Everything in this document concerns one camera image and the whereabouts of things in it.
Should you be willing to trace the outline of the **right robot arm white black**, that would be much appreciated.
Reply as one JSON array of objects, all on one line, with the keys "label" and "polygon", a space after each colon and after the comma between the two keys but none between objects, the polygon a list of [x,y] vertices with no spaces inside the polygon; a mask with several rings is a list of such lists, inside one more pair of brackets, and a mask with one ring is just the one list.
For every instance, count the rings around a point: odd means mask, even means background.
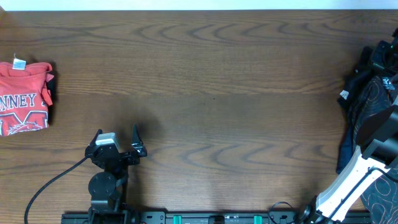
[{"label": "right robot arm white black", "polygon": [[334,182],[296,223],[397,222],[397,32],[365,47],[338,103],[347,130]]}]

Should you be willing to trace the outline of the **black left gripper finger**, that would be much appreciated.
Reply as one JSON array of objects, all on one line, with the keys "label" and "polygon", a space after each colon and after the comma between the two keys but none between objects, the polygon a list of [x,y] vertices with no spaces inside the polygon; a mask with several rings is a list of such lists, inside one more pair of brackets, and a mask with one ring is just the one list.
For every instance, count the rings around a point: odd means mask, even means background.
[{"label": "black left gripper finger", "polygon": [[147,149],[139,135],[137,125],[132,127],[132,142],[131,146],[136,151],[138,157],[147,157]]},{"label": "black left gripper finger", "polygon": [[91,140],[91,142],[89,143],[89,145],[90,145],[90,146],[95,146],[95,145],[96,145],[96,140],[97,140],[98,136],[99,136],[100,134],[102,134],[102,133],[103,133],[103,131],[102,131],[101,129],[97,130],[97,132],[96,132],[94,138]]}]

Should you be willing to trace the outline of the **black cycling jersey orange lines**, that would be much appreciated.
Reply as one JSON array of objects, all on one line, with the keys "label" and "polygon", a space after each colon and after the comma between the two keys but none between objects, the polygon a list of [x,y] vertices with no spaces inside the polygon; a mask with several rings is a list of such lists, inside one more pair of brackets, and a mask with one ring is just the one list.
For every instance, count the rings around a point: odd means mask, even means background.
[{"label": "black cycling jersey orange lines", "polygon": [[[368,61],[373,52],[365,47],[354,72],[345,79],[338,103],[345,112],[347,126],[340,144],[336,173],[340,174],[352,158],[356,136],[362,123],[370,116],[392,106],[397,98],[397,83],[390,75],[371,68]],[[371,213],[373,223],[397,223],[397,168],[381,175],[360,196]]]}]

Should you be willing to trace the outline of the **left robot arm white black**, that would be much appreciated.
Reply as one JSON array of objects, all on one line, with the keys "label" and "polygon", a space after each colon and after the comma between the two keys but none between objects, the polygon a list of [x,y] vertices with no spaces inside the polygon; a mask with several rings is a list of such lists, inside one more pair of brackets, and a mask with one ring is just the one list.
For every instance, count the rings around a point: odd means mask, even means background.
[{"label": "left robot arm white black", "polygon": [[116,134],[98,130],[85,149],[85,156],[102,169],[88,184],[91,195],[89,223],[141,222],[139,212],[126,203],[128,167],[140,164],[140,158],[147,156],[136,125],[132,127],[131,146],[131,151],[119,152]]}]

